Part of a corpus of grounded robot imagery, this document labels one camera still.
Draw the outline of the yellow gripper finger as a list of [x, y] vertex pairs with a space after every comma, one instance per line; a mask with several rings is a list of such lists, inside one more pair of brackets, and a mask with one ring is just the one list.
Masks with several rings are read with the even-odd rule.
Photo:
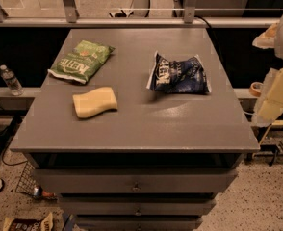
[[268, 127], [283, 114], [283, 67], [271, 68], [261, 87], [261, 96], [254, 106], [252, 124]]

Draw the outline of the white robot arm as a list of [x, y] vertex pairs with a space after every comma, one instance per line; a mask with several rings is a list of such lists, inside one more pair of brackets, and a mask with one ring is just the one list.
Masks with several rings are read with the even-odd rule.
[[[256, 37], [252, 45], [261, 49], [273, 49], [277, 58], [283, 60], [283, 15], [280, 20]], [[258, 127], [267, 127], [283, 114], [283, 67], [271, 68], [261, 87], [261, 96], [257, 99], [252, 123]]]

